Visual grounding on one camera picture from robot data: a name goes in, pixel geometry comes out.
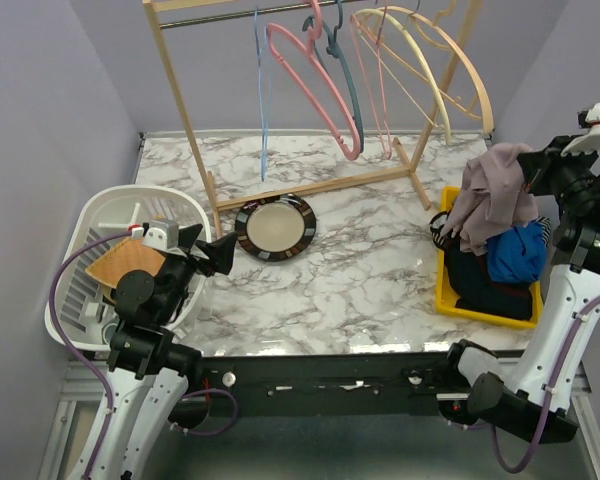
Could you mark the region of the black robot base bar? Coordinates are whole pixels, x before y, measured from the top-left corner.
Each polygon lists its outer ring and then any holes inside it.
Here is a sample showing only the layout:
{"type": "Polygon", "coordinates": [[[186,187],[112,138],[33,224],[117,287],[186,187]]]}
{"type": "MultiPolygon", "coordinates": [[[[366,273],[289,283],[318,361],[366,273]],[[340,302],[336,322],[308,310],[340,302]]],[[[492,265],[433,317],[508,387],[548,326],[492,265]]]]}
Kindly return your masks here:
{"type": "Polygon", "coordinates": [[[210,357],[197,386],[168,419],[197,430],[248,417],[436,416],[457,410],[468,382],[443,352],[210,357]]]}

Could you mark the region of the mauve tank top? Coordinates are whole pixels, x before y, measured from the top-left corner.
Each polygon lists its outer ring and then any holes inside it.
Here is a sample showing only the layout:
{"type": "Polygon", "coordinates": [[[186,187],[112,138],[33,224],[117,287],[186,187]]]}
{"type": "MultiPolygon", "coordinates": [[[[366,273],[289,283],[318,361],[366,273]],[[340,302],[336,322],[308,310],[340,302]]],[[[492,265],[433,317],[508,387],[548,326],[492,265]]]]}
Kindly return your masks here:
{"type": "Polygon", "coordinates": [[[536,220],[538,207],[517,160],[531,151],[524,143],[498,143],[469,160],[440,234],[457,238],[463,252],[482,256],[489,239],[536,220]]]}

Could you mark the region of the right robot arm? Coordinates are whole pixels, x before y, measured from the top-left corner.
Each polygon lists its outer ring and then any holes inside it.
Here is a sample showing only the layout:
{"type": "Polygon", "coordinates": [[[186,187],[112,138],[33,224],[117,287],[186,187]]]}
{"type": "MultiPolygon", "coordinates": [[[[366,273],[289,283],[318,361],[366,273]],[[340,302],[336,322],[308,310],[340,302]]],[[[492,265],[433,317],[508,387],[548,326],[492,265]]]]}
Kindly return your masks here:
{"type": "Polygon", "coordinates": [[[541,318],[515,367],[498,372],[498,358],[466,340],[452,345],[440,367],[449,390],[470,385],[466,413],[530,443],[565,443],[578,429],[567,411],[574,377],[600,319],[600,136],[555,137],[519,155],[528,192],[553,196],[560,225],[553,235],[549,291],[541,318]]]}

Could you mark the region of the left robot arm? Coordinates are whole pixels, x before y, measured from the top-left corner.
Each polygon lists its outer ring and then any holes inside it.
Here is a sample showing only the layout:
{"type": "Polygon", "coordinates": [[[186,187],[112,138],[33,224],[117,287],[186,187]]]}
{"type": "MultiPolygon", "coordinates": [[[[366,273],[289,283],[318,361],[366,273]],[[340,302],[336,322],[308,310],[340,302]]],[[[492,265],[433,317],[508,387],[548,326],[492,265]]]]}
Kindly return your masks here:
{"type": "Polygon", "coordinates": [[[202,354],[167,325],[195,275],[230,273],[237,236],[200,240],[201,225],[151,221],[132,239],[152,250],[148,268],[126,271],[114,291],[119,322],[110,338],[105,392],[72,479],[138,479],[169,414],[202,380],[202,354]]]}

